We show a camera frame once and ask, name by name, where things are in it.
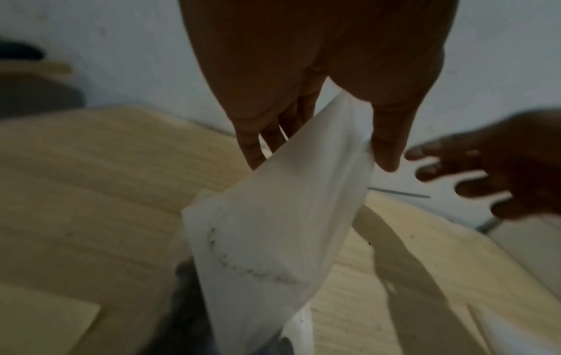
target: white paper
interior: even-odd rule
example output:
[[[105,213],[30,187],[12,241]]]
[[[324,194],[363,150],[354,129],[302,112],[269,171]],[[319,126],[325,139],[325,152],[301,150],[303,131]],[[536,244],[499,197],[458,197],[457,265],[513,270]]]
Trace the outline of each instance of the white paper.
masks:
[[[374,165],[354,105],[340,94],[251,176],[183,210],[221,354],[257,350],[331,269]]]

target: wooden surface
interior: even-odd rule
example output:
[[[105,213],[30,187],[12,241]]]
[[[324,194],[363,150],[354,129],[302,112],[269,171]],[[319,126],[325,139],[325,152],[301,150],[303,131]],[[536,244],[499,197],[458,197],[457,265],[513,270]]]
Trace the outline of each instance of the wooden surface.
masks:
[[[72,68],[66,63],[42,60],[0,60],[0,75],[8,74],[69,74]]]
[[[179,211],[250,173],[232,137],[140,108],[5,120],[0,160],[0,280],[102,306],[74,354],[123,344]],[[485,354],[466,303],[561,334],[488,238],[370,192],[313,301],[316,353]]]

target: human hand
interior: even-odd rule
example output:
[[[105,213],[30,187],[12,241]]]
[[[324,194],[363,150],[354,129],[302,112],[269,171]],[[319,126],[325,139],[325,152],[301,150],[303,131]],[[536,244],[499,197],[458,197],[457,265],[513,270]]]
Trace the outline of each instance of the human hand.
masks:
[[[251,168],[314,113],[329,76],[374,110],[372,148],[394,171],[442,68],[456,0],[179,0],[201,70]]]
[[[482,170],[487,176],[461,181],[456,193],[466,198],[508,191],[495,203],[498,218],[536,213],[561,214],[561,109],[531,111],[472,132],[443,137],[408,149],[405,158],[437,157],[417,170],[420,181]]]

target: yellow sticky note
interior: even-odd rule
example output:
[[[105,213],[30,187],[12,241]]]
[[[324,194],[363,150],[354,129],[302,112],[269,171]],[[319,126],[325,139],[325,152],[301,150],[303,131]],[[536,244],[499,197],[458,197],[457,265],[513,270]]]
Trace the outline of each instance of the yellow sticky note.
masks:
[[[0,282],[0,355],[66,355],[99,308]]]

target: hand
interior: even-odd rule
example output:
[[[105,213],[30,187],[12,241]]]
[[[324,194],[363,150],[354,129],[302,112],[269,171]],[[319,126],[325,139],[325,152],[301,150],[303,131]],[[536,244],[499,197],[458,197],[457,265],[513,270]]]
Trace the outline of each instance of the hand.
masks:
[[[251,168],[314,113],[325,79],[372,103],[376,162],[394,171],[442,68],[456,0],[179,0],[205,79]]]
[[[477,198],[509,191],[511,198],[491,207],[498,218],[561,214],[561,109],[521,113],[405,153],[408,160],[424,157],[439,162],[419,168],[420,181],[482,170],[487,176],[460,182],[456,193]]]

